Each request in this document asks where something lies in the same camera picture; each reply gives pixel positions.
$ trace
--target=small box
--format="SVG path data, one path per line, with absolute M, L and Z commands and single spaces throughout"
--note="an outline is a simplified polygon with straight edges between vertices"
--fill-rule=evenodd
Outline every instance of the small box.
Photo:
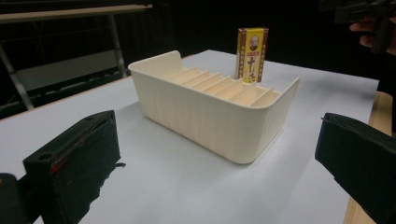
M 261 82 L 268 28 L 238 29 L 235 77 L 246 83 Z

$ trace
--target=storage bin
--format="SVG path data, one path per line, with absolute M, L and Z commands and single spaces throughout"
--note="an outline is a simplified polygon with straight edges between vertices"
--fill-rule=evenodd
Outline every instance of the storage bin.
M 182 67 L 178 51 L 128 66 L 144 115 L 220 156 L 257 159 L 282 128 L 300 82 L 284 92 Z

